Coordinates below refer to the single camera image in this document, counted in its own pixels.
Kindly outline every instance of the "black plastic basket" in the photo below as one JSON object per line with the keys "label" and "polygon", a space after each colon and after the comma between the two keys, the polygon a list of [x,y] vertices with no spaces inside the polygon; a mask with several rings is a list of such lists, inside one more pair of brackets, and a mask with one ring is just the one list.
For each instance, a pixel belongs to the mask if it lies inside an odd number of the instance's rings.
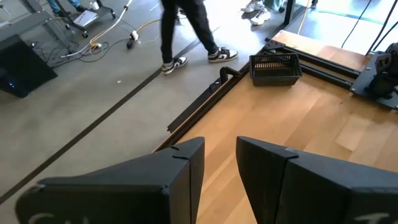
{"label": "black plastic basket", "polygon": [[250,56],[250,77],[255,86],[294,85],[301,76],[297,54]]}

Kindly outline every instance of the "black pants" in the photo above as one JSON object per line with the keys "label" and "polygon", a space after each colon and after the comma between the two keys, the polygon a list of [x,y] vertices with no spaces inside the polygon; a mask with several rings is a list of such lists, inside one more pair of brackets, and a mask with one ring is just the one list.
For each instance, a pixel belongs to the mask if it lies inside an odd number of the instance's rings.
{"label": "black pants", "polygon": [[218,48],[209,28],[209,20],[203,0],[162,0],[162,4],[164,7],[161,25],[163,63],[170,63],[173,60],[172,42],[178,6],[185,11],[189,23],[191,23],[206,50],[210,54],[217,52]]}

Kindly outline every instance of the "white sneaker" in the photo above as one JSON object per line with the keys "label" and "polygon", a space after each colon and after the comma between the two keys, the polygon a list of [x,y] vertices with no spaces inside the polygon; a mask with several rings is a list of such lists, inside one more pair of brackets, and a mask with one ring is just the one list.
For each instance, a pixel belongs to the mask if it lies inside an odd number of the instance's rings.
{"label": "white sneaker", "polygon": [[238,52],[235,50],[229,50],[225,47],[219,47],[217,53],[207,56],[210,63],[216,62],[228,62],[238,58]]}
{"label": "white sneaker", "polygon": [[263,8],[257,13],[256,16],[251,18],[250,21],[254,25],[261,25],[270,18],[271,18],[271,13],[266,8]]}
{"label": "white sneaker", "polygon": [[260,10],[263,7],[264,7],[264,5],[262,4],[262,0],[261,1],[252,0],[249,4],[246,5],[245,8],[242,8],[241,10],[243,12],[252,12],[255,10]]}
{"label": "white sneaker", "polygon": [[172,73],[175,69],[186,65],[187,62],[188,62],[188,59],[186,57],[173,58],[172,62],[163,63],[163,65],[162,65],[163,74],[170,75],[170,73]]}

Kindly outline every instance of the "wooden floor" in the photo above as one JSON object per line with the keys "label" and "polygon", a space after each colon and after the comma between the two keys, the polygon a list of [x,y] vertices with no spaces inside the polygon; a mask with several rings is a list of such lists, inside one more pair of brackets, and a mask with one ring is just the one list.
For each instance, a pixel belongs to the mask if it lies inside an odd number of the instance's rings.
{"label": "wooden floor", "polygon": [[[362,70],[363,55],[288,32],[288,46]],[[246,75],[181,141],[204,136],[198,224],[256,223],[235,158],[236,136],[398,172],[398,114],[304,75],[292,87],[253,87]]]}

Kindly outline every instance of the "person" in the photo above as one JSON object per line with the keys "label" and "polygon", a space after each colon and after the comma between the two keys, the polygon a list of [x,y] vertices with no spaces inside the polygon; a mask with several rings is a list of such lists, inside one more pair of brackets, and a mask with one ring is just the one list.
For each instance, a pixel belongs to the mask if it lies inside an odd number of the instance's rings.
{"label": "person", "polygon": [[[50,7],[51,7],[51,9],[52,9],[52,12],[54,13],[55,16],[57,16],[57,17],[66,17],[66,16],[70,16],[70,15],[71,15],[70,12],[67,12],[67,15],[65,15],[65,14],[61,11],[60,7],[59,7],[58,4],[55,2],[55,0],[47,0],[47,2],[49,3],[49,5],[50,5]],[[78,11],[78,12],[84,12],[84,11],[87,10],[87,8],[83,7],[83,6],[80,4],[80,1],[79,1],[79,0],[68,0],[68,2],[69,2],[73,7],[75,7],[76,11]]]}
{"label": "person", "polygon": [[226,62],[238,57],[238,52],[215,44],[213,34],[209,27],[207,12],[203,0],[162,0],[163,16],[160,25],[162,37],[162,71],[164,75],[172,73],[176,68],[187,64],[186,57],[173,58],[172,42],[175,21],[177,20],[178,7],[183,9],[187,19],[191,23],[200,42],[208,51],[208,61]]}
{"label": "person", "polygon": [[263,0],[251,0],[245,8],[242,8],[242,11],[253,12],[255,10],[259,10],[256,16],[254,16],[250,21],[254,25],[261,25],[271,18],[271,13],[267,10],[266,7],[279,12],[283,12],[280,10],[283,3],[284,0],[264,0],[264,3]]}

